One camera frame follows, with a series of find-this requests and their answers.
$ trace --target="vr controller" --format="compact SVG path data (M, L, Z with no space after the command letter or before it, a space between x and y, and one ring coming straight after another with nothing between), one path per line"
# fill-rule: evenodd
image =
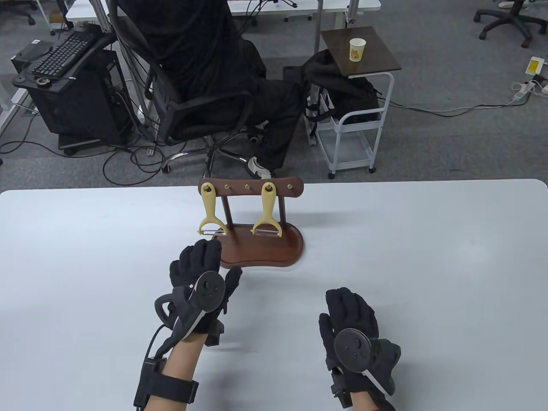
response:
M225 280L215 271L202 274L196 284L175 287L171 294L160 296L154 303L163 325L172 330L153 357L145 358L133 405L145 408L151 395L191 404L198 388L196 381L183 381L162 375L167 359L164 355L178 342L186 339L206 313L219 308L225 297ZM175 312L166 313L165 304L172 304ZM219 344L223 324L216 320L205 344Z
M390 345L396 353L396 363L401 354L399 347L385 339L368 338L364 333L355 328L346 328L335 337L335 353L340 363L349 371L365 375L375 387L386 396L392 396L396 391L396 385L390 376L387 380L377 380L369 371L376 359L376 354L381 351L382 345ZM331 392L337 397L343 408L352 406L350 393L346 391L344 376L337 368L335 361L326 359L328 370L331 371L333 385Z

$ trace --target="black glove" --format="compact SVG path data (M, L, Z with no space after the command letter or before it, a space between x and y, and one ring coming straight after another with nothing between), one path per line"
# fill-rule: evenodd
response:
M323 346L326 348L327 358L342 370L348 392L377 391L375 385L362 374L357 374L343 367L335 353L335 336L345 328L355 328L368 338L379 337L379 326L375 318L375 311L367 305L365 300L348 288L328 290L326 292L329 315L322 313L319 316L319 332Z
M220 266L221 243L219 240L213 239L207 241L201 239L193 246L186 247L178 260L172 261L169 266L169 278L173 287L189 286L190 284L195 284L206 271L219 272ZM238 266L232 267L226 274L225 297L221 305L215 311L207 313L202 317L194 328L195 333L209 334L221 311L224 311L226 314L229 298L238 287L241 275L242 269ZM168 305L168 310L170 313L174 311L173 304Z

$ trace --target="cart wheel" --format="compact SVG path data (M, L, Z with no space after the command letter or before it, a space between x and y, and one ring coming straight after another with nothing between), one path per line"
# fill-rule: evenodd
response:
M248 134L247 138L251 144L257 144L259 142L259 138L255 134Z
M63 150L63 154L65 156L69 156L69 157L72 157L73 155L75 155L76 153L78 152L78 149L75 149L74 147L71 147L69 149L64 149Z

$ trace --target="black backpack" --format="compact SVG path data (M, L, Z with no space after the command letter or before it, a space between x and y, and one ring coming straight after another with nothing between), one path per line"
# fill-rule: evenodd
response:
M327 90L334 109L320 114L318 102L308 104L307 98L313 84L319 87L320 93L323 92L323 89ZM351 111L379 108L377 95L380 93L365 77L352 79L343 77L329 50L316 53L303 64L301 67L301 90L304 115L315 124L328 117L341 119ZM312 112L312 115L307 115L306 110ZM375 121L379 119L379 115L380 113L370 113L352 116L345 120L345 124Z

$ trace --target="gray carpet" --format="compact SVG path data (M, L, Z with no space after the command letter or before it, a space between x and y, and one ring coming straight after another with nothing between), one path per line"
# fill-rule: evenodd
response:
M548 39L534 35L529 49L513 27L490 32L486 41L477 36L480 24L472 21L477 8L496 8L488 0L386 0L378 12L365 13L360 25L373 25L400 61L393 99L430 109L451 109L478 103L504 104L514 92L513 82L524 81L532 55L546 57ZM527 14L546 17L548 7L529 8ZM329 27L327 17L324 27ZM34 38L48 39L45 26L26 25L17 16L0 15L0 81L12 73L9 57ZM302 63L313 48L314 22L292 18L263 17L247 38L258 47L269 77L280 78L284 65ZM357 169L337 173L335 181L397 181L448 179L537 178L548 182L548 99L533 96L523 107L476 110L457 118L440 118L391 108L377 157L378 171ZM30 120L20 110L5 130L0 143L19 140ZM30 141L55 148L56 136L37 117L28 134ZM246 141L235 150L249 152ZM93 153L81 152L80 155ZM61 158L32 145L2 155L0 192L11 189L110 187L102 175L106 156ZM202 160L174 163L169 175L158 174L143 185L193 185L202 172ZM130 163L127 154L116 156L107 175L121 183L146 178ZM304 126L296 130L285 167L279 175L298 175L305 182L326 182L327 166L319 147L308 147ZM246 178L237 165L217 159L214 175Z

